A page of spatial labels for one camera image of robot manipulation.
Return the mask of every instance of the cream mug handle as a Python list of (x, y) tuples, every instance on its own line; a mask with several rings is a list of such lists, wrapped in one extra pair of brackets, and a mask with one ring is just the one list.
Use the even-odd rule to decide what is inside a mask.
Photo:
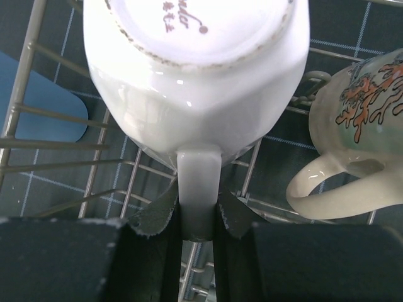
[(350, 217), (403, 203), (403, 163), (389, 162), (369, 176), (322, 194), (309, 194), (322, 181), (346, 169), (331, 155), (323, 154), (306, 165), (289, 183), (290, 206), (313, 220)]
[(180, 150), (177, 163), (183, 239), (193, 242), (212, 240), (221, 151), (216, 148)]

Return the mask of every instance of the beige mug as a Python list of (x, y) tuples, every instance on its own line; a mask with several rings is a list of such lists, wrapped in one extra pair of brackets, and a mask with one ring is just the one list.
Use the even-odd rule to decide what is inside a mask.
[[(312, 102), (309, 132), (321, 156), (287, 187), (297, 213), (326, 220), (403, 203), (403, 48), (335, 74)], [(342, 172), (360, 179), (309, 196)]]

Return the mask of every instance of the dish rack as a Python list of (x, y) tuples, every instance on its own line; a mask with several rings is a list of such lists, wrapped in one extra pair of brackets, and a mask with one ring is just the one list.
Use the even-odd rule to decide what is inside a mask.
[[(75, 9), (75, 11), (77, 11), (78, 13), (82, 13), (82, 1), (69, 0), (68, 2)], [(372, 2), (403, 7), (402, 0), (373, 0)], [(90, 202), (99, 200), (103, 196), (107, 196), (109, 194), (121, 194), (124, 196), (124, 199), (119, 216), (120, 218), (124, 218), (127, 215), (127, 210), (131, 200), (136, 199), (137, 201), (140, 201), (142, 203), (142, 206), (145, 206), (151, 202), (151, 200), (148, 200), (147, 198), (139, 196), (138, 194), (134, 194), (132, 192), (133, 185), (135, 184), (136, 180), (136, 175), (138, 174), (138, 171), (140, 169), (165, 177), (169, 181), (175, 180), (176, 177), (175, 173), (173, 171), (172, 173), (163, 172), (151, 166), (141, 164), (140, 159), (142, 157), (146, 157), (146, 154), (143, 154), (140, 149), (138, 149), (137, 154), (135, 156), (135, 160), (133, 161), (118, 158), (101, 159), (102, 152), (108, 148), (108, 146), (105, 144), (105, 137), (107, 131), (113, 128), (113, 125), (110, 123), (111, 120), (110, 112), (107, 109), (105, 110), (103, 121), (95, 121), (95, 120), (83, 120), (63, 115), (60, 113), (55, 113), (52, 111), (32, 108), (23, 104), (25, 89), (29, 80), (29, 74), (32, 67), (35, 52), (41, 53), (42, 55), (60, 63), (61, 65), (69, 68), (70, 70), (73, 70), (74, 72), (77, 72), (78, 74), (89, 78), (89, 72), (87, 69), (67, 60), (62, 55), (55, 53), (53, 50), (47, 48), (45, 45), (41, 45), (37, 42), (41, 30), (43, 16), (45, 14), (46, 5), (47, 0), (35, 0), (33, 4), (30, 22), (26, 32), (23, 50), (20, 57), (20, 64), (18, 66), (14, 88), (9, 102), (9, 109), (6, 115), (6, 121), (4, 123), (2, 138), (0, 138), (0, 147), (2, 147), (2, 149), (0, 149), (0, 187), (3, 185), (5, 175), (8, 173), (33, 172), (48, 169), (63, 169), (63, 168), (87, 166), (91, 168), (89, 171), (86, 188), (82, 199), (75, 200), (70, 203), (62, 204), (59, 206), (55, 206), (53, 208), (48, 209), (47, 211), (39, 213), (38, 216), (52, 215), (59, 211), (71, 208), (73, 206), (81, 205), (78, 218), (84, 218), (86, 216), (86, 212), (88, 210), (88, 205)], [(310, 51), (312, 53), (317, 53), (323, 56), (328, 56), (337, 59), (348, 60), (350, 62), (361, 61), (361, 59), (357, 57), (343, 55), (336, 52), (330, 52), (327, 50), (314, 47), (311, 47)], [(325, 86), (330, 81), (330, 79), (331, 76), (326, 72), (321, 71), (307, 72), (304, 75), (302, 83), (300, 85), (300, 87), (304, 87), (304, 89), (302, 91), (301, 89), (299, 89), (300, 92), (298, 93), (298, 96), (294, 96), (291, 99), (290, 104), (287, 106), (287, 110), (299, 113), (301, 115), (308, 115), (309, 106), (311, 102), (313, 102), (315, 99), (315, 93), (321, 87)], [(43, 141), (15, 139), (14, 136), (18, 126), (20, 113), (22, 112), (36, 114), (48, 118), (57, 118), (60, 120), (71, 121), (75, 123), (83, 123), (88, 127), (99, 128), (98, 141), (96, 144), (90, 144), (82, 142), (77, 143), (43, 142)], [(270, 221), (277, 221), (280, 223), (304, 222), (301, 219), (301, 217), (299, 217), (299, 215), (292, 210), (282, 208), (281, 206), (270, 204), (265, 201), (261, 201), (250, 197), (248, 193), (248, 187), (249, 183), (251, 182), (260, 146), (261, 146), (261, 140), (254, 146), (253, 150), (251, 151), (249, 162), (243, 160), (233, 161), (232, 165), (238, 166), (240, 167), (240, 169), (244, 169), (245, 171), (242, 187), (240, 187), (239, 190), (233, 191), (233, 194), (235, 194), (239, 199), (241, 199), (249, 206), (251, 206), (250, 205), (251, 203), (259, 204), (260, 205), (259, 208), (251, 206), (252, 210), (254, 210), (259, 215)], [(48, 164), (16, 166), (9, 164), (9, 158), (12, 152), (12, 148), (30, 148), (37, 150), (58, 150), (58, 149), (93, 150), (94, 153), (93, 153), (93, 159), (89, 161), (66, 162), (61, 164), (48, 163)], [(124, 189), (105, 188), (104, 191), (94, 194), (93, 193), (94, 180), (99, 170), (99, 166), (105, 164), (119, 164), (129, 166), (132, 170), (130, 179), (128, 181), (127, 186)], [(366, 223), (372, 224), (376, 214), (377, 214), (376, 211), (369, 213), (366, 218)], [(316, 221), (305, 221), (305, 222), (316, 223)], [(318, 221), (318, 222), (336, 223), (334, 221)], [(209, 247), (207, 243), (188, 242), (186, 244), (187, 244), (187, 250), (189, 250), (189, 252), (187, 261), (182, 262), (183, 275), (180, 280), (181, 286), (179, 289), (178, 301), (215, 301), (213, 262), (206, 261), (201, 266), (201, 268), (200, 266), (196, 266), (196, 263), (200, 258), (201, 253), (203, 253), (205, 249), (210, 249), (211, 247)], [(212, 278), (210, 288), (201, 287), (199, 285), (192, 283), (196, 275), (204, 274), (207, 271), (210, 272), (209, 278), (210, 279)]]

